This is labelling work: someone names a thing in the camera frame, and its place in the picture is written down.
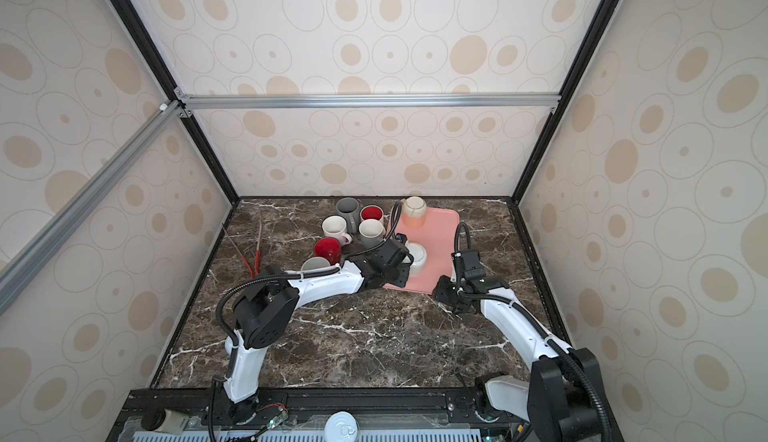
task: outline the marble surface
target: marble surface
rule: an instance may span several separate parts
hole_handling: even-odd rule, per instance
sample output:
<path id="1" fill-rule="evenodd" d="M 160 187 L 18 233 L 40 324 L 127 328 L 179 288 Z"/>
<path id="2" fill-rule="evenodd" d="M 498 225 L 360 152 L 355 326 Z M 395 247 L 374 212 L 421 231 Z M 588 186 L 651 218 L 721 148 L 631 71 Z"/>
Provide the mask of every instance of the marble surface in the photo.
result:
<path id="1" fill-rule="evenodd" d="M 360 199 L 389 213 L 395 199 Z M 312 256 L 320 223 L 335 213 L 336 199 L 246 199 L 227 228 L 249 261 L 260 217 L 262 267 L 296 270 Z M 500 274 L 540 321 L 548 325 L 520 240 L 504 200 L 428 199 L 430 207 L 456 210 L 472 227 L 472 242 L 486 268 Z M 344 247 L 353 253 L 355 243 Z M 210 385 L 226 372 L 224 332 L 214 307 L 248 269 L 232 243 L 222 241 L 158 388 Z M 231 310 L 226 318 L 232 323 Z M 261 370 L 263 387 L 456 387 L 456 371 L 471 381 L 504 370 L 527 380 L 528 369 L 502 333 L 482 315 L 455 315 L 433 298 L 379 289 L 330 297 L 297 309 L 283 337 L 270 347 Z"/>

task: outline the black bottle cap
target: black bottle cap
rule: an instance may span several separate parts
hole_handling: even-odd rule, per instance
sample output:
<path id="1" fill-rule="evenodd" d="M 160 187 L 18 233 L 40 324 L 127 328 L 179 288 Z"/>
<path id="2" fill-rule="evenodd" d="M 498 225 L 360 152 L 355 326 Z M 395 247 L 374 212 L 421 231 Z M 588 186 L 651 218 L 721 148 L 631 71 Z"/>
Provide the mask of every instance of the black bottle cap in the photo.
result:
<path id="1" fill-rule="evenodd" d="M 150 410 L 141 418 L 141 428 L 151 432 L 160 428 L 163 422 L 165 422 L 165 409 Z"/>

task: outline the robotic arm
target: robotic arm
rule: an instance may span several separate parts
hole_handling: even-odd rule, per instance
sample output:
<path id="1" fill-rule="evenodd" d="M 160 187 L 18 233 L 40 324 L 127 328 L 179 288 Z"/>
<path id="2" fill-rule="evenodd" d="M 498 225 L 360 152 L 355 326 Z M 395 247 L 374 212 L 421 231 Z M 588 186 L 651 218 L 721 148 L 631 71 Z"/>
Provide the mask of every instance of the robotic arm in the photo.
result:
<path id="1" fill-rule="evenodd" d="M 542 442 L 581 440 L 600 433 L 608 442 L 618 427 L 605 402 L 597 359 L 587 349 L 572 351 L 539 323 L 500 277 L 485 273 L 476 251 L 469 247 L 459 251 L 462 225 L 457 228 L 452 254 L 454 272 L 440 278 L 433 295 L 455 312 L 482 313 L 531 369 L 530 383 L 509 375 L 478 378 L 478 416 L 489 420 L 506 411 L 530 420 Z M 224 382 L 229 399 L 237 403 L 256 393 L 266 350 L 282 336 L 297 307 L 385 283 L 405 286 L 410 265 L 405 242 L 403 235 L 387 238 L 373 251 L 315 271 L 268 267 L 265 276 L 246 283 L 245 289 L 240 286 L 225 293 L 216 308 L 216 319 L 229 335 L 225 348 L 230 363 Z M 220 314 L 226 301 L 240 290 L 243 295 L 233 306 L 236 324 L 232 329 Z"/>

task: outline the patterned wallpaper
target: patterned wallpaper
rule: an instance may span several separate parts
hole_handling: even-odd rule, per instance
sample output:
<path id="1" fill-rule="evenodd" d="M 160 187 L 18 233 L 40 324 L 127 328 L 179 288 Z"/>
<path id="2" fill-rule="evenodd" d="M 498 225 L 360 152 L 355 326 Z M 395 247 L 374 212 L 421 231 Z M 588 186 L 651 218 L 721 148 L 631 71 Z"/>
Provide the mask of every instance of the patterned wallpaper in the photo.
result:
<path id="1" fill-rule="evenodd" d="M 509 195 L 547 107 L 198 110 L 241 196 Z"/>
<path id="2" fill-rule="evenodd" d="M 0 268 L 165 97 L 104 0 L 0 0 Z"/>
<path id="3" fill-rule="evenodd" d="M 626 0 L 522 209 L 626 440 L 768 433 L 768 0 Z"/>
<path id="4" fill-rule="evenodd" d="M 176 122 L 0 317 L 0 440 L 101 442 L 230 208 Z"/>
<path id="5" fill-rule="evenodd" d="M 191 94 L 558 91 L 600 0 L 137 0 Z"/>

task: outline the tray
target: tray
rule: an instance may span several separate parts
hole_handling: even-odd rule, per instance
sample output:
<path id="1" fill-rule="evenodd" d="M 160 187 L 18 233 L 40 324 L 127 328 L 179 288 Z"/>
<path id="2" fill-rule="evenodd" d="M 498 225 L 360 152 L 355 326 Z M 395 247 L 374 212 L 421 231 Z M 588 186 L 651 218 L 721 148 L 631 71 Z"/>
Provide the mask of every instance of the tray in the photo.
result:
<path id="1" fill-rule="evenodd" d="M 395 287 L 390 283 L 384 287 L 397 291 L 432 293 L 440 276 L 450 277 L 453 271 L 451 254 L 458 222 L 459 217 L 455 210 L 432 207 L 427 208 L 426 220 L 419 228 L 407 227 L 400 221 L 395 232 L 405 234 L 409 242 L 422 245 L 427 250 L 427 263 L 424 264 L 421 274 L 408 279 L 404 288 Z"/>

